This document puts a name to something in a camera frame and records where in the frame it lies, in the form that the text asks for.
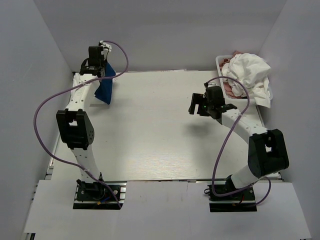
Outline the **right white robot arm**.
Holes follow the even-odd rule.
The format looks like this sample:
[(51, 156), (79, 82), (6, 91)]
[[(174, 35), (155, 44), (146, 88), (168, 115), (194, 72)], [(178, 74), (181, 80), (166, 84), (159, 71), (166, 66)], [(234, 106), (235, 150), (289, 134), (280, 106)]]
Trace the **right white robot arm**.
[(203, 94), (193, 93), (189, 114), (211, 117), (236, 133), (248, 145), (247, 164), (227, 177), (223, 193), (214, 196), (236, 200), (249, 186), (270, 174), (289, 167), (289, 157), (283, 133), (279, 129), (267, 129), (245, 117), (235, 105), (225, 102), (219, 86), (205, 89)]

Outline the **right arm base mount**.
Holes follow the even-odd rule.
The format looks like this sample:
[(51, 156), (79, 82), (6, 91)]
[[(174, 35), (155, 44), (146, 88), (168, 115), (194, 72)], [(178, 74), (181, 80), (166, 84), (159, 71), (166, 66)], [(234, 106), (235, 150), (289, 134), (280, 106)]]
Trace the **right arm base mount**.
[(252, 187), (234, 195), (218, 197), (213, 194), (212, 185), (203, 191), (209, 199), (211, 213), (244, 213), (256, 212), (256, 198)]

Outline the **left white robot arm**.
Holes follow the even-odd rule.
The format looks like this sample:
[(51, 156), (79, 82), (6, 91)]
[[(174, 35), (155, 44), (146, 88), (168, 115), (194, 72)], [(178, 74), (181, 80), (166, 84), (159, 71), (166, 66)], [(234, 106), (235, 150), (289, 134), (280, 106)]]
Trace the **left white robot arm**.
[(87, 172), (100, 181), (103, 176), (94, 158), (92, 143), (95, 130), (87, 114), (100, 82), (97, 80), (89, 83), (89, 80), (106, 75), (107, 56), (111, 49), (111, 45), (102, 40), (98, 45), (88, 48), (88, 58), (82, 62), (80, 72), (73, 75), (72, 86), (80, 87), (71, 91), (70, 101), (65, 109), (56, 113), (61, 140), (81, 166), (81, 181), (90, 184), (94, 180)]

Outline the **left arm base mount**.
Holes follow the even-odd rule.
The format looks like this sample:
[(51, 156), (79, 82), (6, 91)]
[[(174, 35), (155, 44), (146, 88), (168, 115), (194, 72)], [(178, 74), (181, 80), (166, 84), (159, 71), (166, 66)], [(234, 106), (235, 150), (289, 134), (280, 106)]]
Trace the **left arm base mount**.
[(106, 182), (110, 187), (100, 183), (86, 183), (78, 179), (75, 191), (74, 210), (120, 210), (116, 196), (122, 206), (125, 201), (126, 182)]

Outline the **blue t shirt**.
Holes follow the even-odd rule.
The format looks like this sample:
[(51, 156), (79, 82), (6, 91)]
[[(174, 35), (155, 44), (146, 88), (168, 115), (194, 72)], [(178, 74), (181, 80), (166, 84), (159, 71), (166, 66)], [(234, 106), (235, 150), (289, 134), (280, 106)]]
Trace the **blue t shirt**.
[(112, 100), (112, 90), (113, 90), (113, 77), (116, 75), (116, 72), (112, 68), (112, 66), (107, 63), (105, 66), (105, 76), (111, 77), (110, 79), (103, 79), (100, 82), (99, 87), (95, 91), (95, 97), (104, 102), (105, 104), (109, 105)]

